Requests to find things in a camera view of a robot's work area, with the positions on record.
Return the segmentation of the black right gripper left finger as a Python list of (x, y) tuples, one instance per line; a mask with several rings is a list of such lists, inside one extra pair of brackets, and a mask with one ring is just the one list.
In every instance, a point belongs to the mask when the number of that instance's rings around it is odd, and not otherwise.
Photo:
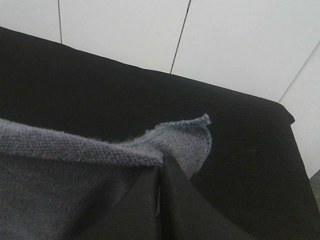
[(159, 175), (158, 167), (145, 168), (107, 216), (82, 230), (76, 239), (158, 240)]

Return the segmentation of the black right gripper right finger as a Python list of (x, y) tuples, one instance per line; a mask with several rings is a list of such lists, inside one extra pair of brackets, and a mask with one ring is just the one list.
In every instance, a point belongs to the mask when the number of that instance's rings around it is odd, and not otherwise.
[(160, 219), (164, 240), (254, 239), (205, 200), (173, 156), (163, 159)]

